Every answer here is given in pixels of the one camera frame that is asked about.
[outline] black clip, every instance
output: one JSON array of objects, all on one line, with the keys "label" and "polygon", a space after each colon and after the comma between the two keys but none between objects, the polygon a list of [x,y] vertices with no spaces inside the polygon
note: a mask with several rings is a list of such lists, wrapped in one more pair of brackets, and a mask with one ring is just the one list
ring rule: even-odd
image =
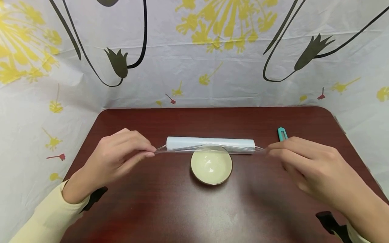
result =
[{"label": "black clip", "polygon": [[81,212],[82,211],[89,211],[89,209],[91,209],[93,204],[98,202],[100,200],[100,198],[104,195],[104,193],[106,193],[107,191],[108,191],[107,187],[102,187],[102,188],[99,188],[96,191],[94,191],[89,198],[88,204],[81,210]]},{"label": "black clip", "polygon": [[323,228],[330,234],[337,235],[343,243],[352,243],[347,226],[340,226],[330,211],[324,211],[316,214]]}]

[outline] left hand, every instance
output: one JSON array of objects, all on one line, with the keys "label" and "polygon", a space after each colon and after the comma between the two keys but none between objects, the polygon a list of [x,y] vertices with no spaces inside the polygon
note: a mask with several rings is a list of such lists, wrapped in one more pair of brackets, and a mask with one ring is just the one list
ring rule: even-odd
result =
[{"label": "left hand", "polygon": [[[140,151],[129,158],[133,151]],[[104,137],[62,190],[65,201],[82,202],[95,190],[123,177],[141,160],[153,157],[156,148],[137,131],[123,129]]]}]

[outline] plastic wrap roll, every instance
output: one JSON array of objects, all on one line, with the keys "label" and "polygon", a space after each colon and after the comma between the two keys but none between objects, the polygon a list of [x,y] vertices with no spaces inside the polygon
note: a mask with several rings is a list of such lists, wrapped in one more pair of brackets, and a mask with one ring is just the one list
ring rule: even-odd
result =
[{"label": "plastic wrap roll", "polygon": [[240,149],[255,149],[255,142],[252,139],[233,138],[193,138],[193,137],[168,137],[166,139],[167,150],[182,149],[187,147],[214,144]]}]

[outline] ceramic bowl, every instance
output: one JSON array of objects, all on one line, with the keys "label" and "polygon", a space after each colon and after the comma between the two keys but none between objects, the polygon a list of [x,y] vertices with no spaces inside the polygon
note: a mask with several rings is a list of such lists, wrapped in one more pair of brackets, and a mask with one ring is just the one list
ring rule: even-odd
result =
[{"label": "ceramic bowl", "polygon": [[219,185],[231,175],[232,160],[222,147],[202,146],[192,155],[191,169],[194,176],[204,184]]}]

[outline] wrist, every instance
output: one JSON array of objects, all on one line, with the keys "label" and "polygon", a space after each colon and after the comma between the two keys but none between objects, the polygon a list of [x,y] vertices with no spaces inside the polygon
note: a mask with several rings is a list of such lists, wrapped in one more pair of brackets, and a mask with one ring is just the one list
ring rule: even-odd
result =
[{"label": "wrist", "polygon": [[70,204],[79,204],[90,196],[95,189],[85,180],[82,169],[74,173],[62,190],[63,199]]},{"label": "wrist", "polygon": [[389,238],[389,205],[372,192],[355,203],[354,209],[344,213],[350,225],[370,242],[386,242]]}]

